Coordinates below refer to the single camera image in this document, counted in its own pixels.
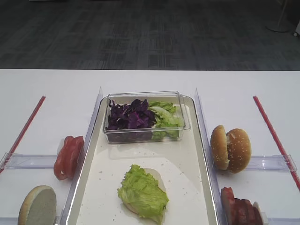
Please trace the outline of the remaining tomato slice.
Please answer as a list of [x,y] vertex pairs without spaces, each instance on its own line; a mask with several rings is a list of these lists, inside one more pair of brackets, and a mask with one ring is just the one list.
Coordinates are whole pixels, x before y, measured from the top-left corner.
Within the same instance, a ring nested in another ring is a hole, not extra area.
[[53,171],[54,175],[58,180],[64,180],[67,178],[66,173],[64,172],[64,157],[65,157],[65,152],[67,150],[68,144],[73,140],[73,136],[67,136],[64,140],[63,147],[58,153],[57,159],[55,161]]

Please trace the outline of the white metal tray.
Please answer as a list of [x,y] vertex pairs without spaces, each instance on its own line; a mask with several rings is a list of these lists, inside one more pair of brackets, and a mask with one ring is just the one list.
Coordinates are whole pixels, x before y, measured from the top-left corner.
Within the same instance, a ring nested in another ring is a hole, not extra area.
[[207,174],[195,105],[185,96],[191,128],[179,141],[109,144],[103,133],[106,99],[97,102],[86,143],[80,178],[72,184],[63,225],[151,225],[120,200],[118,188],[131,165],[161,175],[169,199],[163,224],[216,225],[214,200]]

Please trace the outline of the lower right clear rail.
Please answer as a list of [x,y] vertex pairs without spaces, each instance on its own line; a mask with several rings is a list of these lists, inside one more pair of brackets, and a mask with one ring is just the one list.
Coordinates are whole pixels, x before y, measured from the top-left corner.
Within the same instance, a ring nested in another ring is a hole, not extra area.
[[299,218],[270,218],[265,212],[262,212],[261,216],[264,225],[300,225]]

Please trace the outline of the green lettuce in container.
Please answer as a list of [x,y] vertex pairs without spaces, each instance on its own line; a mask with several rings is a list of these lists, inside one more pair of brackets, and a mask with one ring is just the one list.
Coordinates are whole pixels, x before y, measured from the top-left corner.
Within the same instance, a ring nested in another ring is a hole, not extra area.
[[[172,102],[164,101],[150,101],[149,110],[154,112],[155,115],[155,128],[168,128],[168,127],[182,127],[184,126],[183,119],[176,117],[178,107]],[[165,137],[169,137],[172,140],[179,138],[179,130],[167,130],[153,132],[152,140],[163,140]]]

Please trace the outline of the bun half rack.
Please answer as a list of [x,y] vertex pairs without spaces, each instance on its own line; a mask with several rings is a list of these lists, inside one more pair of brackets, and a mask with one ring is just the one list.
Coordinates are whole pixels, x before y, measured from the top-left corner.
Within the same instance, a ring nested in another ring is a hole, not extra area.
[[34,187],[25,197],[18,216],[19,225],[53,225],[56,217],[56,193],[47,185]]
[[213,162],[217,169],[227,170],[229,166],[227,137],[223,125],[214,128],[210,137],[210,147],[213,156]]

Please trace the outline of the left red strip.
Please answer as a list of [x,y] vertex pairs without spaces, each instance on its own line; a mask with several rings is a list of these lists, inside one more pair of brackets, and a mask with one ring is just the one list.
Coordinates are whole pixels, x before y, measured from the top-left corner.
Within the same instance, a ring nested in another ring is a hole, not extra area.
[[34,108],[33,112],[31,113],[30,117],[28,118],[27,122],[23,126],[21,132],[19,133],[19,135],[18,135],[17,139],[15,140],[14,144],[12,145],[11,149],[9,150],[9,152],[7,152],[3,156],[1,164],[0,164],[0,173],[2,173],[4,171],[4,166],[7,164],[7,162],[10,160],[10,158],[14,154],[16,148],[18,147],[19,143],[21,142],[27,129],[29,128],[30,124],[32,123],[33,119],[35,118],[36,114],[38,113],[40,107],[42,106],[45,98],[46,98],[46,96],[42,96],[40,98],[39,102],[37,103],[36,107]]

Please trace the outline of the upper left clear rail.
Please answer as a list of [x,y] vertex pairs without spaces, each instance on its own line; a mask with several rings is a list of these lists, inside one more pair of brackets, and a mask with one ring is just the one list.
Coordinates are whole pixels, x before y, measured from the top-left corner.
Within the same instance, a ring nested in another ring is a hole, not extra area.
[[5,153],[0,161],[1,169],[53,169],[56,155],[28,155]]

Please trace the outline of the right clear long divider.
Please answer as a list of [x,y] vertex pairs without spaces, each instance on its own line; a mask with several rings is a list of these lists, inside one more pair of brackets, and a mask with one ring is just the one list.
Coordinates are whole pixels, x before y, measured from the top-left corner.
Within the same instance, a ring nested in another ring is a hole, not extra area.
[[214,208],[214,216],[216,219],[217,225],[223,225],[227,224],[226,218],[223,217],[223,209],[222,209],[222,203],[220,198],[220,191],[218,186],[218,180],[217,175],[214,169],[213,164],[213,157],[210,151],[210,142],[208,140],[208,134],[206,129],[206,123],[205,118],[203,114],[203,107],[201,103],[201,98],[198,93],[198,90],[195,90],[195,104],[196,104],[196,111],[197,111],[197,117],[198,117],[198,124],[200,127],[201,132],[201,139],[202,139],[202,145],[203,145],[203,154],[205,158],[206,163],[206,170],[207,175],[209,179],[209,187],[211,192],[211,198]]

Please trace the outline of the red strip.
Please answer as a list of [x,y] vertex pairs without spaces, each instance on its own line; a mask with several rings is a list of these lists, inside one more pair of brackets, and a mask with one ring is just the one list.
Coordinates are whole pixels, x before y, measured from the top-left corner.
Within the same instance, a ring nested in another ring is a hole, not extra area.
[[272,135],[279,151],[280,151],[280,153],[281,153],[281,155],[283,156],[297,188],[300,189],[300,179],[299,179],[299,176],[297,175],[296,166],[294,165],[294,163],[292,161],[292,158],[286,153],[286,151],[285,151],[279,137],[277,136],[277,133],[276,133],[275,129],[273,128],[273,126],[272,126],[272,124],[271,124],[271,122],[270,122],[270,120],[269,120],[262,104],[260,103],[260,101],[258,99],[258,97],[253,96],[253,100],[255,101],[255,104],[256,104],[260,114],[262,115],[262,117],[263,117],[263,119],[264,119],[264,121],[265,121],[265,123],[266,123],[266,125],[267,125],[267,127],[268,127],[268,129],[269,129],[269,131],[270,131],[270,133],[271,133],[271,135]]
[[29,128],[30,124],[32,123],[33,119],[35,118],[36,114],[38,113],[40,107],[42,106],[45,98],[46,98],[46,96],[42,96],[40,98],[39,102],[37,103],[36,107],[34,108],[33,112],[31,113],[30,117],[28,118],[27,122],[23,126],[21,132],[19,133],[19,135],[18,135],[17,139],[15,140],[14,144],[12,145],[11,149],[9,150],[9,152],[7,152],[3,156],[1,164],[0,164],[0,173],[2,173],[4,171],[4,166],[7,164],[7,162],[10,160],[10,158],[14,154],[16,148],[18,147],[19,143],[21,142],[27,129]]

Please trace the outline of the clear rail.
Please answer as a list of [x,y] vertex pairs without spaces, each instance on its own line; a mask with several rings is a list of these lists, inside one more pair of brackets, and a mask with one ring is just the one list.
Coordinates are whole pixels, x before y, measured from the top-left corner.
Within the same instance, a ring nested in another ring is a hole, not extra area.
[[28,155],[5,153],[0,161],[1,169],[53,169],[56,155]]
[[264,225],[300,225],[299,218],[270,218],[265,212],[262,212],[261,216]]
[[246,170],[296,172],[297,167],[291,155],[252,156]]

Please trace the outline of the clear plastic salad container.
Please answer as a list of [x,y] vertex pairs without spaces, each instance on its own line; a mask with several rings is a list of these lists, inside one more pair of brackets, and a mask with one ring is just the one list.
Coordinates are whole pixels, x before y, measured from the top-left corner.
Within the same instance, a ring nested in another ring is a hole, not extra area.
[[[141,101],[147,100],[148,104],[150,101],[164,101],[172,102],[178,107],[176,117],[181,117],[184,122],[182,127],[163,127],[155,128],[155,124],[150,128],[138,128],[138,129],[121,129],[121,130],[105,130],[108,126],[108,115],[110,113],[109,100],[115,101],[116,104],[124,105],[131,104],[135,99]],[[167,131],[167,130],[179,130],[179,138],[172,140],[169,137],[165,137],[163,140],[152,140],[153,132],[156,131]],[[138,93],[119,93],[109,94],[106,100],[106,112],[103,123],[103,132],[107,137],[109,143],[141,143],[141,142],[159,142],[159,141],[177,141],[183,136],[185,130],[190,129],[190,122],[187,113],[187,107],[183,98],[178,91],[161,91],[161,92],[138,92]]]

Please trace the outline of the purple cabbage leaves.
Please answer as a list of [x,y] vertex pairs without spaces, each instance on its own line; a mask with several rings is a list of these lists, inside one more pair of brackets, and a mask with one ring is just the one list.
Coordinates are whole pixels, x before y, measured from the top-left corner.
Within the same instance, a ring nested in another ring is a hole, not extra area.
[[105,130],[151,128],[156,123],[155,114],[148,101],[135,99],[131,104],[116,104],[109,100],[110,113]]

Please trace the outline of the bun half left rack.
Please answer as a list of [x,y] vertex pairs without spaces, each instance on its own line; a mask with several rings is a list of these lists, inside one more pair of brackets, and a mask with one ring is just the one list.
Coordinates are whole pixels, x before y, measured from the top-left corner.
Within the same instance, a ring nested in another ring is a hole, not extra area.
[[56,217],[56,193],[47,185],[34,187],[25,197],[18,216],[19,225],[53,225]]

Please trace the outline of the upper right clear rail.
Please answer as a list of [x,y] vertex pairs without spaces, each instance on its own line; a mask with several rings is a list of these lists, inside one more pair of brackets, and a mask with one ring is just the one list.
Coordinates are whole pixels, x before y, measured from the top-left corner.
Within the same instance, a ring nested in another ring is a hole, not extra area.
[[246,170],[296,172],[297,167],[291,155],[252,156]]

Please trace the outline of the bun half right rack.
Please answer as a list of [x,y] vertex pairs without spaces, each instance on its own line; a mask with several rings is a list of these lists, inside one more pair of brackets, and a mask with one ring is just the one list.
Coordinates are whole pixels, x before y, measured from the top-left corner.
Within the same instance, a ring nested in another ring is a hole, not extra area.
[[223,125],[214,128],[210,137],[210,147],[213,156],[213,162],[217,169],[227,170],[229,166],[227,137]]

